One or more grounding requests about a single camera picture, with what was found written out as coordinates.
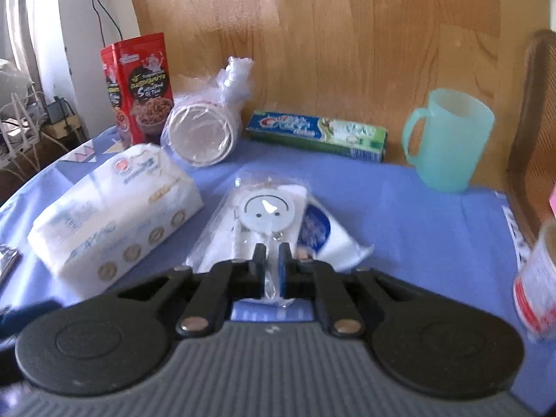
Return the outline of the bagged white badge reel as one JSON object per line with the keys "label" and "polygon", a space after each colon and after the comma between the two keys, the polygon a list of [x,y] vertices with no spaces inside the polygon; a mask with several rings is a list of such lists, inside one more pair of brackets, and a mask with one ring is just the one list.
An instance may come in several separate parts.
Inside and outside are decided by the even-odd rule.
{"label": "bagged white badge reel", "polygon": [[185,261],[196,273],[213,264],[252,257],[257,244],[267,250],[262,303],[287,307],[283,298],[278,255],[289,245],[298,258],[315,259],[345,272],[374,251],[359,244],[338,220],[299,182],[278,177],[238,178],[211,215]]}

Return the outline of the smartphone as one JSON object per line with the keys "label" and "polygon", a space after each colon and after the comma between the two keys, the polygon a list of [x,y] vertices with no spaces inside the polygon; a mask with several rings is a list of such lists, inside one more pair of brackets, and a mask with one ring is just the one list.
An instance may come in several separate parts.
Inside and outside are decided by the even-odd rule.
{"label": "smartphone", "polygon": [[0,245],[0,284],[4,285],[12,275],[21,259],[21,253],[17,248]]}

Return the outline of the blue patterned tablecloth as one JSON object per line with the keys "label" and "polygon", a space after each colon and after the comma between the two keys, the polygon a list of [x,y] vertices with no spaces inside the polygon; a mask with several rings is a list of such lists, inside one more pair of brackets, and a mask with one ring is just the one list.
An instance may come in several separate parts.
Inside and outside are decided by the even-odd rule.
{"label": "blue patterned tablecloth", "polygon": [[[76,302],[52,279],[26,238],[44,208],[113,157],[117,140],[116,129],[107,129],[89,143],[96,160],[56,161],[1,206],[1,244],[22,254],[1,287],[1,309],[48,299]],[[531,249],[503,193],[480,187],[463,194],[439,193],[407,167],[245,139],[226,161],[189,174],[201,191],[204,210],[145,257],[121,284],[185,262],[237,178],[266,174],[290,178],[307,186],[359,244],[374,246],[363,265],[485,309],[515,325],[525,337],[526,355],[512,392],[539,414],[555,405],[555,342],[532,342],[515,311],[513,281]]]}

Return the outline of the white red paper cup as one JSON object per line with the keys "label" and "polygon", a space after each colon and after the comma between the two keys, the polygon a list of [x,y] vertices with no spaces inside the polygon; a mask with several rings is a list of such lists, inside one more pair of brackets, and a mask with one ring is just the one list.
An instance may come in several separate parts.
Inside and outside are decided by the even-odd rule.
{"label": "white red paper cup", "polygon": [[535,340],[555,339],[555,273],[555,219],[550,219],[513,285],[516,312]]}

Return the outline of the white tissue pack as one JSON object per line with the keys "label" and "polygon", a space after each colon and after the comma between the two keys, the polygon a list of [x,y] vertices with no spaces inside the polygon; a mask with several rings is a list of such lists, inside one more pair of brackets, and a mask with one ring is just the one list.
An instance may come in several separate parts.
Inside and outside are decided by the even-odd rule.
{"label": "white tissue pack", "polygon": [[97,167],[33,222],[27,241],[81,299],[103,293],[204,206],[161,147],[138,144]]}

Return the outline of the brown woven tray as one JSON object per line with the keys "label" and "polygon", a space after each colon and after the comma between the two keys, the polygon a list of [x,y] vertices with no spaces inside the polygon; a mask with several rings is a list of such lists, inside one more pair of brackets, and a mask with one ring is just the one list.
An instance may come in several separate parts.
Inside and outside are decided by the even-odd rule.
{"label": "brown woven tray", "polygon": [[555,33],[529,40],[519,120],[506,167],[510,206],[524,239],[533,244],[552,217],[555,186]]}

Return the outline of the toothpaste box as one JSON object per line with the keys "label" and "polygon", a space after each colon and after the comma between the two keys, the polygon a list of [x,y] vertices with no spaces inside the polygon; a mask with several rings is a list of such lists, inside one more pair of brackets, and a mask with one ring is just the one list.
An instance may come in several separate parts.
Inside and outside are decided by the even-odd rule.
{"label": "toothpaste box", "polygon": [[245,130],[256,140],[375,163],[383,162],[387,142],[384,127],[273,111],[255,111]]}

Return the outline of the teal plastic mug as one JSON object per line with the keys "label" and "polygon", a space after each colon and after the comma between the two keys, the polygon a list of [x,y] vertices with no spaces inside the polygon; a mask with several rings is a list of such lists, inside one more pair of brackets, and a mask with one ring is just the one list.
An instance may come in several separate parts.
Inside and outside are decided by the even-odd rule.
{"label": "teal plastic mug", "polygon": [[425,185],[445,193],[467,189],[490,137],[495,114],[462,91],[435,89],[401,134],[406,161]]}

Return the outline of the bagged plastic lids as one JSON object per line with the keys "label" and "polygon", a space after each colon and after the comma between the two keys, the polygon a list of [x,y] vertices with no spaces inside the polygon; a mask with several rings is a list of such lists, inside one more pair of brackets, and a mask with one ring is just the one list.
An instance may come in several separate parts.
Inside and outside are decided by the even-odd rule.
{"label": "bagged plastic lids", "polygon": [[161,134],[161,146],[190,167],[224,161],[242,131],[241,111],[252,96],[249,57],[229,57],[211,77],[194,79],[190,92],[174,98]]}

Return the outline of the red snack box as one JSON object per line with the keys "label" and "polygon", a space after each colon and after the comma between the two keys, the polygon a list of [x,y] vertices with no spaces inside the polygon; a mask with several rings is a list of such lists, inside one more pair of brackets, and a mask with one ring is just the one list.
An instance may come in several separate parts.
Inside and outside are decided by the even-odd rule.
{"label": "red snack box", "polygon": [[123,144],[158,144],[173,108],[164,35],[115,42],[101,51],[101,60]]}

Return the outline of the wood pattern board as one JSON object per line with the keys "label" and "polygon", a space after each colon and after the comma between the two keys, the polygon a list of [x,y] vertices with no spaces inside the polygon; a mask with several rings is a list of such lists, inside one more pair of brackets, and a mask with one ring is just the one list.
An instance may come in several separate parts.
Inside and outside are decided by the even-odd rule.
{"label": "wood pattern board", "polygon": [[501,189],[532,34],[549,0],[132,0],[142,33],[165,36],[172,89],[188,92],[229,57],[254,61],[248,109],[401,129],[433,89],[463,91],[495,113],[473,177]]}

